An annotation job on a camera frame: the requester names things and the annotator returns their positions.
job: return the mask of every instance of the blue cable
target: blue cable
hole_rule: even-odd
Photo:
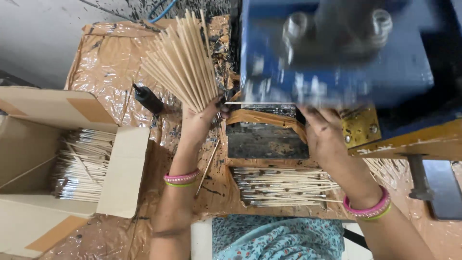
[[[172,8],[172,6],[173,6],[173,5],[176,3],[176,1],[178,1],[178,0],[173,0],[173,1],[167,6],[167,8],[166,8],[159,16],[157,16],[156,18],[150,20],[151,16],[154,14],[154,12],[157,10],[157,8],[159,8],[159,6],[161,6],[165,1],[167,1],[167,0],[162,0],[160,3],[158,3],[158,4],[151,10],[151,12],[149,13],[149,15],[147,16],[148,22],[150,22],[150,23],[153,24],[153,23],[159,21],[162,17],[164,17],[164,15],[165,15],[168,11],[170,11],[170,9]]]

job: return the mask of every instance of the person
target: person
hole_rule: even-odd
[[[181,138],[166,176],[168,185],[152,221],[151,260],[190,257],[190,225],[197,189],[191,182],[198,173],[199,150],[219,111],[217,104],[218,99],[201,113],[183,105]],[[346,208],[361,213],[383,202],[388,194],[386,189],[375,182],[361,159],[348,155],[338,114],[329,109],[299,109],[306,118],[310,155],[345,192],[349,198]],[[386,206],[387,209],[370,219],[357,217],[374,259],[433,260],[429,247],[411,222],[392,202]],[[341,259],[342,235],[339,220],[230,215],[213,221],[213,258]]]

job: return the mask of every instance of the cardboard box flap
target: cardboard box flap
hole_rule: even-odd
[[[117,131],[97,213],[125,218],[135,215],[149,133],[146,127],[120,127]]]
[[[0,109],[10,116],[54,127],[115,132],[117,125],[88,92],[1,87]]]

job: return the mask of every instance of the yellow metal plate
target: yellow metal plate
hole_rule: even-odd
[[[340,111],[342,130],[347,148],[353,148],[382,138],[374,105]]]

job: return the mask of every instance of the blue machine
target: blue machine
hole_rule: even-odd
[[[421,34],[444,30],[433,2],[384,1],[380,8],[391,15],[393,29],[386,45],[366,62],[316,67],[313,64],[322,61],[307,60],[311,65],[291,68],[281,59],[284,22],[295,12],[314,13],[319,1],[244,0],[240,69],[243,103],[337,107],[372,102],[386,108],[427,92],[434,86],[434,78]]]

